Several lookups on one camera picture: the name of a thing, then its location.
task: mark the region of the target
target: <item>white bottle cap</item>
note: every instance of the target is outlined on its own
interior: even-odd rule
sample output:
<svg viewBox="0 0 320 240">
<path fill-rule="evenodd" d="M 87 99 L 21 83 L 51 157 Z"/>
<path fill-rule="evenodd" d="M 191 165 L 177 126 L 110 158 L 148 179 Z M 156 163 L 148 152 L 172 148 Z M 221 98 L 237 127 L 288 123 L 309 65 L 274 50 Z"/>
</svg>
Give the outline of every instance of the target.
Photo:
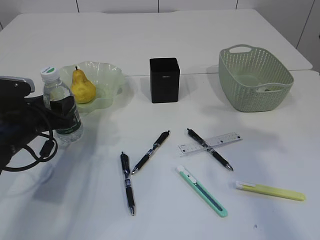
<svg viewBox="0 0 320 240">
<path fill-rule="evenodd" d="M 40 75 L 42 77 L 42 81 L 45 83 L 49 83 L 60 78 L 60 74 L 54 66 L 45 67 L 41 70 Z"/>
</svg>

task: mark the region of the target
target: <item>water bottle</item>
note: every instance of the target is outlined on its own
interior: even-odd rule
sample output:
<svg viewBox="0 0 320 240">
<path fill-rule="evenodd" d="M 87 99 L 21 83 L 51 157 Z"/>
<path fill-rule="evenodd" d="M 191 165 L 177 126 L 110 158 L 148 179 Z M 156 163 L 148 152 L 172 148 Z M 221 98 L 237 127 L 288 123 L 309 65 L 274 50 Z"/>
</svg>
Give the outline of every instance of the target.
<svg viewBox="0 0 320 240">
<path fill-rule="evenodd" d="M 43 102 L 47 109 L 51 109 L 50 102 L 59 101 L 69 96 L 73 96 L 74 98 L 68 86 L 60 80 L 60 74 L 55 67 L 45 67 L 41 70 L 40 75 L 44 82 Z M 74 106 L 70 111 L 73 111 L 74 114 L 73 125 L 68 128 L 55 130 L 57 137 L 63 144 L 70 144 L 79 140 L 84 132 L 76 101 L 74 101 Z"/>
</svg>

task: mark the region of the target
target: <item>green basket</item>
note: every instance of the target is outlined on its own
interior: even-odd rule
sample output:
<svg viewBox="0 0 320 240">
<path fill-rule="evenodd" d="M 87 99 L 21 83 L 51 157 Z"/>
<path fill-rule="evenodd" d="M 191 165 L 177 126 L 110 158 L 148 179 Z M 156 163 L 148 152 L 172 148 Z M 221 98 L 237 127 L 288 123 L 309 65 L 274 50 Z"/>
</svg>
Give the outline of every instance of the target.
<svg viewBox="0 0 320 240">
<path fill-rule="evenodd" d="M 238 47 L 250 51 L 230 52 Z M 294 84 L 291 73 L 273 54 L 245 44 L 220 52 L 219 78 L 226 97 L 241 112 L 275 109 Z"/>
</svg>

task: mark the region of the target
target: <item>black box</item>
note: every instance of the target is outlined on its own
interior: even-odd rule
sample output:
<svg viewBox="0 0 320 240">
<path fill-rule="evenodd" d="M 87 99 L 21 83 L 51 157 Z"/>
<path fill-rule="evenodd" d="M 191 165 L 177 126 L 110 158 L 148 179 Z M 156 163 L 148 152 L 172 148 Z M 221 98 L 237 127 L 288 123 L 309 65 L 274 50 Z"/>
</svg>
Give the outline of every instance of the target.
<svg viewBox="0 0 320 240">
<path fill-rule="evenodd" d="M 176 58 L 151 58 L 151 101 L 154 104 L 178 102 L 179 77 L 180 69 Z"/>
</svg>

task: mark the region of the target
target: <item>white table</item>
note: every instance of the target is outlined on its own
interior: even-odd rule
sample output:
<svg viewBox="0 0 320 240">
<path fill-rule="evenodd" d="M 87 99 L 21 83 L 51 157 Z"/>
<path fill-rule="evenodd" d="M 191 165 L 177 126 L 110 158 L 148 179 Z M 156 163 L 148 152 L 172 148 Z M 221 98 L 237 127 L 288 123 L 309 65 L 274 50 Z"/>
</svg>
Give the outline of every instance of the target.
<svg viewBox="0 0 320 240">
<path fill-rule="evenodd" d="M 220 51 L 237 44 L 265 48 L 289 70 L 312 68 L 261 15 L 242 9 L 21 14 L 0 33 L 0 73 L 37 80 L 47 65 L 96 61 L 142 76 L 160 57 L 177 58 L 182 74 L 217 73 Z"/>
<path fill-rule="evenodd" d="M 59 149 L 47 164 L 0 176 L 0 240 L 318 240 L 320 231 L 320 77 L 292 71 L 295 83 L 273 111 L 243 113 L 226 99 L 217 74 L 183 75 L 177 103 L 152 104 L 149 77 L 127 77 L 114 104 L 82 118 L 83 138 Z M 227 171 L 206 152 L 179 157 L 192 143 L 186 128 L 203 138 L 238 132 L 243 140 L 218 152 Z M 132 176 L 137 214 L 127 207 L 120 153 L 130 165 L 171 130 L 149 162 Z M 32 142 L 40 149 L 44 140 Z M 26 163 L 21 151 L 12 166 Z M 223 204 L 220 218 L 183 179 L 183 164 Z M 43 171 L 52 177 L 40 184 Z M 293 201 L 237 190 L 235 180 L 302 192 Z"/>
</svg>

